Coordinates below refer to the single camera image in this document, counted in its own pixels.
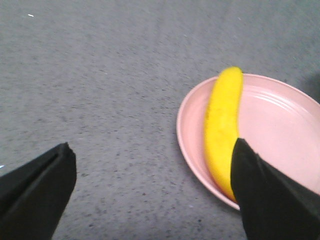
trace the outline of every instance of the gray carpet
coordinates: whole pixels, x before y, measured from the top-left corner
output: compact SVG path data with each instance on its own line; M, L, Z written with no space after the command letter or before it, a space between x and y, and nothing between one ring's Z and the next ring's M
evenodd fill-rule
M185 95L230 65L320 101L318 0L0 0L0 175L68 142L54 240L244 240L187 166Z

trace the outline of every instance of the banana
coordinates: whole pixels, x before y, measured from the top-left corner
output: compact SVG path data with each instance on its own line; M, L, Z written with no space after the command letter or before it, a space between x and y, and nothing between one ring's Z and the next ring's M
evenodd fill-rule
M212 88L204 119L207 166L216 184L234 202L231 160L239 137L238 112L242 90L242 70L236 66L223 70Z

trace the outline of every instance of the pink plate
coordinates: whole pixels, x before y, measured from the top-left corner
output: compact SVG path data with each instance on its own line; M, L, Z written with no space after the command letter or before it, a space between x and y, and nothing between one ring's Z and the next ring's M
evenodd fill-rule
M196 177L239 210L217 187L204 158L204 114L216 79L198 84L185 97L177 116L177 137ZM278 80L244 74L239 131L265 161L320 194L320 104L315 100Z

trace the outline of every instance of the banana peel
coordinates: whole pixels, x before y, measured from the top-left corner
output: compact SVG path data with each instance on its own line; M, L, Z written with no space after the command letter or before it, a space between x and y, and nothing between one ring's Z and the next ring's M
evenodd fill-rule
M237 66L223 70L216 80L204 118L204 152L209 171L223 193L236 202L231 188L231 162L239 137L238 113L243 73Z

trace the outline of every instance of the yellow banana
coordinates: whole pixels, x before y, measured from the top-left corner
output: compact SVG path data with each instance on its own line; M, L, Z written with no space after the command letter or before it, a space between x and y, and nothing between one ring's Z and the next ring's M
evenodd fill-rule
M236 201L231 188L232 153L239 137L238 111L243 90L239 67L223 70L216 80L204 119L204 151L210 173L224 194Z

